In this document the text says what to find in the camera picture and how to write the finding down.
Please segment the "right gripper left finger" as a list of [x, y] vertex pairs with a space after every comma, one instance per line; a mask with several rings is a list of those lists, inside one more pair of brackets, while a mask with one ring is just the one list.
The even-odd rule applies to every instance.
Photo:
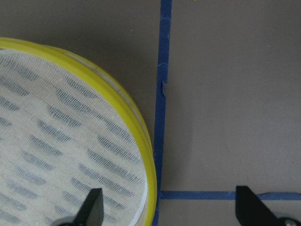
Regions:
[[104, 219], [103, 191], [93, 188], [73, 220], [74, 226], [101, 226]]

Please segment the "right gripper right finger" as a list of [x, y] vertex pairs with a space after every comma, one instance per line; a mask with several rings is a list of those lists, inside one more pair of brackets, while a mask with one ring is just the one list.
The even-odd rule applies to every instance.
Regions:
[[235, 215], [241, 226], [278, 225], [278, 218], [248, 186], [236, 186]]

